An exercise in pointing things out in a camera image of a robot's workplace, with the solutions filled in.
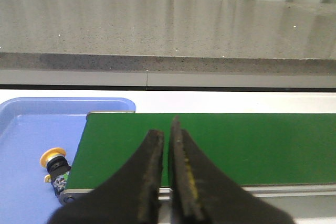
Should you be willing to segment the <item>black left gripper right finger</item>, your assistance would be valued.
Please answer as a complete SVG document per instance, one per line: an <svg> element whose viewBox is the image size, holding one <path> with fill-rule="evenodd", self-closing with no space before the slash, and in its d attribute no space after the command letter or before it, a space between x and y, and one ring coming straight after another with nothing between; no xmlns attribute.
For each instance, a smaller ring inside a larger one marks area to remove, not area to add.
<svg viewBox="0 0 336 224"><path fill-rule="evenodd" d="M291 215L253 196L223 173L181 128L171 124L169 181L174 223L293 223Z"/></svg>

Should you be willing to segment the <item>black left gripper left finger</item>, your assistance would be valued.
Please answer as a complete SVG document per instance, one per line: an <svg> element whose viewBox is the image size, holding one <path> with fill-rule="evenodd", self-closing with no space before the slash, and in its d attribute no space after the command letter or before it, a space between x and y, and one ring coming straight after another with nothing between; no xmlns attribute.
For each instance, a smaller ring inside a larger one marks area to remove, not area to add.
<svg viewBox="0 0 336 224"><path fill-rule="evenodd" d="M149 130L133 155L108 180L59 208L49 223L157 223L164 134Z"/></svg>

